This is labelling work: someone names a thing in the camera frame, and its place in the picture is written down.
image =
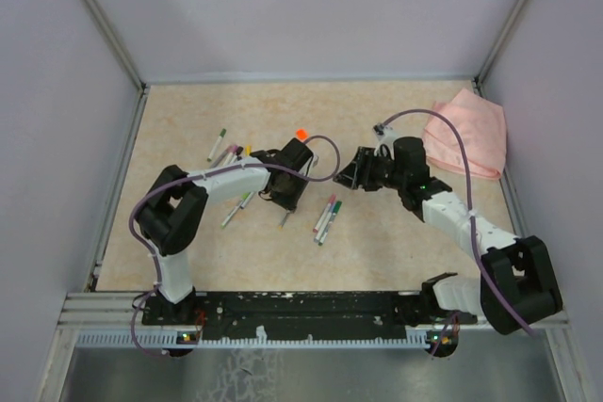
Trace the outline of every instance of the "marker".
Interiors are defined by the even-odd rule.
[[[236,150],[237,145],[233,145],[230,147],[230,149],[228,150],[228,155],[226,156],[226,158],[224,159],[224,163],[222,164],[223,167],[226,167],[227,165],[230,165],[235,162]]]
[[[339,212],[339,208],[340,207],[341,207],[341,201],[338,201],[335,204],[335,208],[333,209],[333,213],[331,214],[331,218],[329,218],[329,223],[327,223],[327,227],[324,230],[324,234],[322,235],[322,237],[318,241],[318,244],[320,246],[322,246],[322,244],[324,244],[324,241],[327,240],[327,234],[329,233],[329,230],[333,226],[333,222],[335,220],[335,217],[337,216],[337,212]]]
[[[220,224],[220,227],[222,229],[226,228],[226,225],[228,225],[228,223],[230,223],[230,220],[233,219],[233,217],[235,216],[236,212],[238,211],[238,209],[241,207],[241,204],[243,204],[244,200],[239,201],[235,207],[233,207],[233,210],[230,211],[228,213],[228,215],[226,216],[226,218],[222,221],[222,223]]]
[[[211,159],[214,158],[214,154],[218,150],[218,147],[222,143],[222,139],[224,138],[225,135],[226,135],[226,129],[222,129],[220,132],[220,135],[218,136],[218,139],[216,139],[216,143],[214,143],[214,147],[209,152],[209,156],[207,157],[207,162],[211,162]]]
[[[322,225],[322,222],[324,221],[324,219],[328,218],[327,216],[329,215],[331,206],[333,206],[334,203],[335,203],[335,193],[333,195],[331,195],[331,197],[327,201],[327,205],[324,206],[324,210],[322,211],[322,214],[320,214],[320,218],[318,219],[316,226],[312,229],[313,233],[317,233],[318,229],[320,228],[320,225]]]
[[[308,173],[307,173],[307,174],[310,174],[310,172],[311,172],[311,171],[314,169],[314,167],[315,167],[316,165],[318,165],[318,160],[319,160],[318,155],[317,155],[317,154],[314,154],[314,155],[312,156],[312,167],[311,167],[311,168],[308,170]]]
[[[334,210],[334,208],[335,208],[336,205],[337,205],[337,203],[334,202],[333,204],[331,204],[331,206],[329,206],[329,212],[327,213],[327,217],[325,217],[322,220],[322,223],[320,223],[320,226],[318,227],[317,235],[314,236],[314,241],[316,243],[318,243],[318,241],[320,240],[320,238],[324,234],[324,230],[327,228],[327,224],[329,223],[329,219],[331,218],[331,215],[332,215],[333,210]]]
[[[279,230],[282,230],[283,227],[285,226],[285,223],[287,221],[287,219],[289,218],[289,216],[293,213],[293,211],[286,211],[285,216],[283,217],[283,220],[281,220],[281,223],[279,223]]]
[[[214,160],[209,167],[211,169],[214,169],[215,167],[217,167],[220,164],[220,162],[222,160],[224,160],[224,157],[226,157],[228,155],[228,153],[230,152],[230,150],[231,150],[231,147],[229,146],[224,151],[222,151],[220,153],[220,155],[218,156],[218,158],[216,160]]]
[[[247,207],[247,204],[249,204],[249,201],[252,200],[254,195],[255,192],[250,192],[243,195],[243,198],[241,199],[241,201],[243,201],[243,203],[241,204],[241,209],[245,209]]]

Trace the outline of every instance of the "white cable tray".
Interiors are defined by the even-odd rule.
[[[428,348],[425,331],[406,332],[406,339],[278,341],[264,338],[228,339],[218,341],[201,340],[198,344],[177,344],[183,332],[176,330],[142,331],[137,333],[140,344],[145,348]],[[86,330],[79,334],[76,343],[81,348],[133,348],[134,343],[128,330]]]

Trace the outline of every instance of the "gray wall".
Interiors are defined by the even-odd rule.
[[[37,391],[136,91],[79,0],[0,0],[0,399]]]
[[[99,0],[144,80],[473,76],[514,0]]]
[[[533,0],[485,86],[603,396],[603,0]]]

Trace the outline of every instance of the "metal frame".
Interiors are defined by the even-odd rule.
[[[417,291],[406,291],[401,295],[414,295]],[[132,300],[140,292],[92,292],[70,293],[65,299],[65,304],[58,318],[58,330],[71,329],[123,329],[129,328],[132,320]],[[190,330],[190,326],[151,327],[144,326],[137,319],[137,330]],[[532,324],[535,329],[549,330],[569,328],[569,320],[565,312],[557,313],[540,322]],[[406,327],[407,330],[438,330],[441,324],[422,324],[416,327]],[[492,330],[492,326],[480,318],[477,324],[463,325],[463,330]]]
[[[90,262],[89,269],[90,273],[84,285],[84,291],[93,289],[96,285],[98,277],[100,276],[100,269],[105,257],[106,245],[109,240],[111,228],[113,226],[113,220],[117,213],[117,207],[120,202],[120,196],[122,195],[123,183],[125,182],[125,176],[130,165],[130,159],[132,158],[132,151],[136,143],[136,137],[139,134],[140,123],[142,122],[142,114],[144,113],[144,107],[147,104],[149,97],[149,88],[145,87],[141,90],[136,108],[132,113],[132,119],[130,121],[130,128],[125,142],[122,146],[120,154],[120,162],[111,180],[111,190],[109,198],[104,206],[105,211],[103,214],[103,220],[98,224],[97,229],[93,232],[94,239],[92,240],[93,251],[90,253],[93,256]]]
[[[505,24],[502,26],[502,29],[498,34],[497,40],[495,41],[494,45],[492,46],[492,49],[488,53],[488,56],[481,65],[480,72],[476,76],[476,80],[480,85],[485,82],[486,78],[488,77],[488,74],[490,73],[490,71],[492,71],[494,64],[497,62],[498,57],[504,50],[505,44],[511,38],[511,35],[517,27],[517,24],[519,23],[519,20],[521,19],[524,11],[526,10],[526,7],[529,2],[530,0],[515,1],[515,4],[511,12],[509,13],[509,16],[507,17]]]
[[[565,398],[572,402],[595,401],[595,390],[587,377],[590,372],[573,332],[570,329],[547,330],[546,338]]]
[[[119,35],[111,26],[111,22],[107,18],[98,1],[82,0],[82,2],[84,3],[84,7],[86,7],[88,10],[90,17],[94,21],[99,33],[105,39],[106,45],[117,58],[123,70],[129,75],[132,83],[139,90],[143,90],[145,88],[145,84],[140,78],[139,71],[132,56],[130,56]]]
[[[79,336],[78,330],[57,330],[48,354],[44,377],[35,400],[58,402],[69,371],[73,349]]]

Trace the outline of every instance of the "metal floor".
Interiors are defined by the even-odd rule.
[[[201,349],[183,359],[77,348],[62,402],[563,400],[544,332],[461,332],[456,353],[423,350]]]

